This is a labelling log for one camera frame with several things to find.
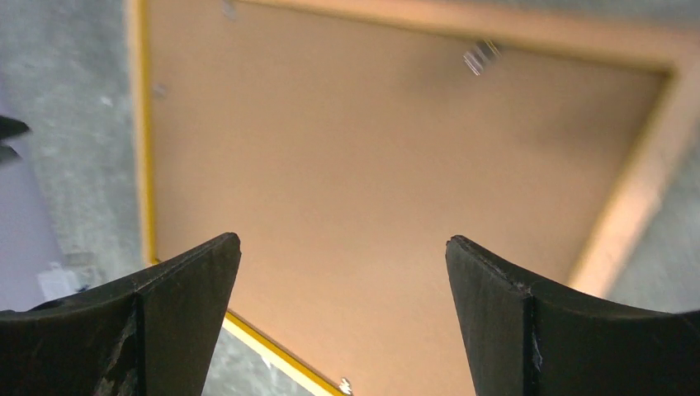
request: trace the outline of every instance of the cardboard surface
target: cardboard surface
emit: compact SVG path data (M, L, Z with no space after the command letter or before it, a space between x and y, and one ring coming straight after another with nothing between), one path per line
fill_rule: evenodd
M238 233L230 308L356 394L470 394L445 242L566 281L664 81L513 48L476 77L463 39L149 6L158 258Z

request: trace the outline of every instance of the small metal object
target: small metal object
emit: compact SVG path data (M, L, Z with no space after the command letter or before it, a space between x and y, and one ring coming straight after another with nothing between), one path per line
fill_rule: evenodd
M500 55L499 47L493 41L482 40L464 54L464 63L474 74L480 76L486 65L499 58Z
M224 5L222 7L222 11L224 12L224 15L228 17L231 20L236 19L236 9L234 7L234 2L231 0L224 0Z
M342 377L340 379L338 389L340 389L340 391L343 392L343 394L346 394L347 396L352 396L352 385L350 385L350 381L348 381L347 378Z
M154 96L158 99L162 99L168 94L168 87L163 84L154 84L152 89Z

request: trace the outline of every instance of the gray floor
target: gray floor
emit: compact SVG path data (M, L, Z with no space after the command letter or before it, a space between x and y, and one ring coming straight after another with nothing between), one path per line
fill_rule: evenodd
M493 2L677 25L700 19L697 0ZM107 279L141 268L122 17L121 0L0 0L0 78L11 105L35 131L35 170L61 247L91 253ZM700 308L698 263L700 147L611 299L668 311ZM205 394L303 394L228 334L213 361Z

